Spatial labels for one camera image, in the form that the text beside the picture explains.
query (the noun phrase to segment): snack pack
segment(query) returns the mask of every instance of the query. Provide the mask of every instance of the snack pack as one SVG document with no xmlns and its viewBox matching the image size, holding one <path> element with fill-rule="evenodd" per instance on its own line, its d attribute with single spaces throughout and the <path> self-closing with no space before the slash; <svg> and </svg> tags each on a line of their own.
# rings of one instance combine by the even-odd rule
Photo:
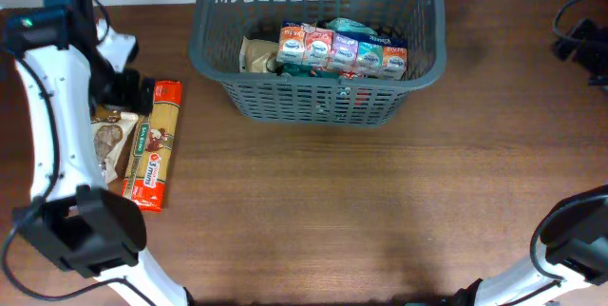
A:
<svg viewBox="0 0 608 306">
<path fill-rule="evenodd" d="M 123 152 L 126 138 L 137 121 L 138 115 L 134 113 L 108 110 L 102 106 L 97 106 L 95 116 L 91 117 L 97 164 L 102 170 L 105 183 L 110 183 L 119 177 L 116 165 Z"/>
<path fill-rule="evenodd" d="M 243 37 L 238 56 L 241 72 L 269 73 L 277 69 L 278 43 Z"/>
<path fill-rule="evenodd" d="M 332 53 L 327 68 L 343 72 L 353 71 L 358 50 L 358 41 L 336 33 L 333 37 Z"/>
<path fill-rule="evenodd" d="M 325 66 L 332 51 L 333 31 L 304 26 L 306 36 L 302 65 Z"/>
<path fill-rule="evenodd" d="M 278 39 L 278 53 L 276 60 L 279 63 L 302 64 L 304 57 L 305 24 L 283 22 L 283 28 Z"/>
<path fill-rule="evenodd" d="M 123 197 L 134 201 L 142 210 L 161 212 L 180 104 L 181 83 L 158 81 L 152 113 L 137 122 L 123 181 Z"/>
<path fill-rule="evenodd" d="M 335 31 L 351 31 L 368 35 L 378 35 L 375 30 L 365 26 L 364 24 L 343 17 L 333 19 L 333 21 L 327 23 L 326 27 L 327 29 Z"/>
</svg>

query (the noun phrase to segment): laundry basket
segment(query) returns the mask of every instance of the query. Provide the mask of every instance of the laundry basket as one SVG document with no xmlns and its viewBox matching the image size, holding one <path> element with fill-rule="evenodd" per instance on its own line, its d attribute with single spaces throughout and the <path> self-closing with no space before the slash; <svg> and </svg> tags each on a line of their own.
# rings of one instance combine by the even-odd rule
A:
<svg viewBox="0 0 608 306">
<path fill-rule="evenodd" d="M 243 36 L 278 42 L 284 20 L 346 17 L 408 41 L 400 81 L 281 77 L 239 73 Z M 197 0 L 190 58 L 223 84 L 238 109 L 260 121 L 312 124 L 386 123 L 406 96 L 446 67 L 444 0 Z"/>
</svg>

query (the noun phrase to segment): pasta package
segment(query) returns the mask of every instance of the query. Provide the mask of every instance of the pasta package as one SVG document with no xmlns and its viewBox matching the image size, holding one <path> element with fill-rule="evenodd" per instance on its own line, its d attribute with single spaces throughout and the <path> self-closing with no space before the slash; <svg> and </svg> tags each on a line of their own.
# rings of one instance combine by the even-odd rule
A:
<svg viewBox="0 0 608 306">
<path fill-rule="evenodd" d="M 158 81 L 152 112 L 135 127 L 123 197 L 142 210 L 161 212 L 180 105 L 181 83 Z"/>
</svg>

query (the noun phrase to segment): wooden table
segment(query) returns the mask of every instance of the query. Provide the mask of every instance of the wooden table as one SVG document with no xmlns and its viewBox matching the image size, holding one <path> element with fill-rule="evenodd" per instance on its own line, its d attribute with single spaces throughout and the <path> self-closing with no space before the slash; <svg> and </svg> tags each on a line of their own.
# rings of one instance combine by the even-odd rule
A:
<svg viewBox="0 0 608 306">
<path fill-rule="evenodd" d="M 608 96 L 548 49 L 565 1 L 446 0 L 446 74 L 379 129 L 250 121 L 189 63 L 193 6 L 111 8 L 116 29 L 139 38 L 135 68 L 185 83 L 165 208 L 145 214 L 150 250 L 207 301 L 452 294 L 500 273 L 527 254 L 557 201 L 608 176 Z M 604 10 L 579 8 L 564 23 Z M 2 238 L 10 209 L 28 202 L 32 171 L 13 78 L 0 85 Z M 20 239 L 9 259 L 47 294 L 91 282 Z M 0 291 L 1 304 L 42 304 L 4 277 Z M 601 287 L 562 300 L 606 299 Z M 102 289 L 65 304 L 122 303 Z"/>
</svg>

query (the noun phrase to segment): packaged food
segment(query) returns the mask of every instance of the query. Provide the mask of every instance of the packaged food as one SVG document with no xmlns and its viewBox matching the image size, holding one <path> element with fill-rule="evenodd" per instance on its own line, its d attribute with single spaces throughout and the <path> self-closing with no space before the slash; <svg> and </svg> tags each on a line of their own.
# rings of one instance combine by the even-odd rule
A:
<svg viewBox="0 0 608 306">
<path fill-rule="evenodd" d="M 335 30 L 335 31 L 351 31 L 351 32 L 357 32 L 357 33 L 363 33 L 363 34 L 368 34 L 368 35 L 378 35 L 378 33 L 361 24 L 358 23 L 356 21 L 353 21 L 351 19 L 347 19 L 347 18 L 343 18 L 343 17 L 338 17 L 336 19 L 334 19 L 333 21 L 327 23 L 327 25 L 325 25 L 325 27 L 327 29 L 331 29 L 331 30 Z"/>
<path fill-rule="evenodd" d="M 380 45 L 365 42 L 359 43 L 355 72 L 376 75 L 382 66 L 384 48 Z"/>
<path fill-rule="evenodd" d="M 281 77 L 312 77 L 313 67 L 297 64 L 285 64 L 281 70 Z"/>
<path fill-rule="evenodd" d="M 302 64 L 306 32 L 301 23 L 283 22 L 278 40 L 276 60 L 279 63 Z"/>
<path fill-rule="evenodd" d="M 243 37 L 240 47 L 239 63 L 241 72 L 270 73 L 276 72 L 278 43 L 264 40 L 249 40 Z"/>
<path fill-rule="evenodd" d="M 326 67 L 315 67 L 313 70 L 313 77 L 317 78 L 340 78 L 342 72 L 327 69 Z"/>
<path fill-rule="evenodd" d="M 358 79 L 358 78 L 367 78 L 367 76 L 363 73 L 356 72 L 342 72 L 340 74 L 340 78 L 344 79 Z"/>
<path fill-rule="evenodd" d="M 384 47 L 379 78 L 400 80 L 408 69 L 408 49 Z"/>
<path fill-rule="evenodd" d="M 332 53 L 327 68 L 344 72 L 353 71 L 358 50 L 358 41 L 336 33 L 333 37 Z"/>
<path fill-rule="evenodd" d="M 313 26 L 305 26 L 304 31 L 306 36 L 302 65 L 325 66 L 332 51 L 333 31 Z"/>
<path fill-rule="evenodd" d="M 98 106 L 95 116 L 91 117 L 97 164 L 106 183 L 118 178 L 116 164 L 123 152 L 126 138 L 137 121 L 138 115 L 134 113 L 107 110 L 102 106 Z"/>
<path fill-rule="evenodd" d="M 123 196 L 142 210 L 161 212 L 180 104 L 181 83 L 158 81 L 152 113 L 138 120 Z"/>
<path fill-rule="evenodd" d="M 347 36 L 359 42 L 359 50 L 354 65 L 356 73 L 398 80 L 406 71 L 408 61 L 407 41 L 353 32 L 340 33 L 339 35 Z"/>
</svg>

